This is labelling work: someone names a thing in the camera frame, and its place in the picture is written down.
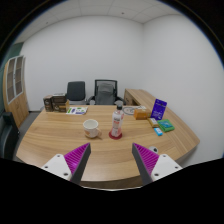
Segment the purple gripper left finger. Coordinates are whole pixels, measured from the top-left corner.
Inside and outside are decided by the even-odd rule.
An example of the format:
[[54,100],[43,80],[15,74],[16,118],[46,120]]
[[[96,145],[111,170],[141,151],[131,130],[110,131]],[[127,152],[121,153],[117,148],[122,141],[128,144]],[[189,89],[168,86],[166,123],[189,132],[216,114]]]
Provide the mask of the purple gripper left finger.
[[56,154],[42,169],[79,185],[90,154],[91,146],[87,143],[65,155]]

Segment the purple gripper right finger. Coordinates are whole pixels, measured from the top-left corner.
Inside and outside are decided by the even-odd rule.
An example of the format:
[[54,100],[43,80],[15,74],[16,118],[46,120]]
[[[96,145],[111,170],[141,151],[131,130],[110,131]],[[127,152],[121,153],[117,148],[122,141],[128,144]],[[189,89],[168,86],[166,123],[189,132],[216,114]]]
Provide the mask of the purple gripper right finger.
[[182,169],[171,157],[167,154],[157,154],[154,148],[148,149],[137,143],[133,143],[132,154],[144,185]]

